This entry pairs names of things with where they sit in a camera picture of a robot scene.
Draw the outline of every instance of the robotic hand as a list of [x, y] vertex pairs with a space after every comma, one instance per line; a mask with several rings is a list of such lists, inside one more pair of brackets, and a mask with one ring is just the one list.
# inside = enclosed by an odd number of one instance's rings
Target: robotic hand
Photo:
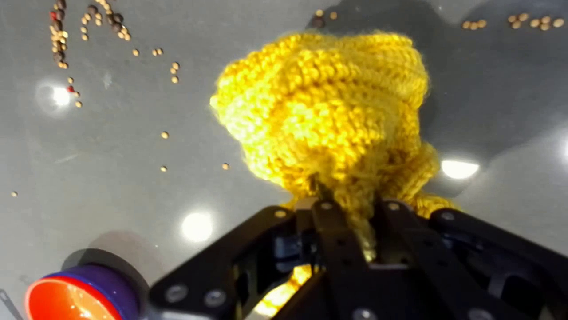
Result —
[[367, 262], [335, 200], [265, 207], [159, 280], [154, 317], [246, 317], [306, 262], [313, 276], [276, 317], [568, 317], [568, 259], [555, 250], [455, 209], [427, 220], [379, 200], [372, 223]]

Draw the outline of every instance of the yellow knitted fabric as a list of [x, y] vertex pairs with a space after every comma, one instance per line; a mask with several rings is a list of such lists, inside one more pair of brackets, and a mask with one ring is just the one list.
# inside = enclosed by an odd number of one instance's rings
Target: yellow knitted fabric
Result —
[[297, 31], [230, 63], [212, 106], [242, 143], [251, 170], [313, 196], [313, 179], [347, 209], [367, 257], [374, 198], [398, 198], [429, 216], [450, 200], [423, 193], [438, 173], [420, 134], [429, 72], [398, 33]]

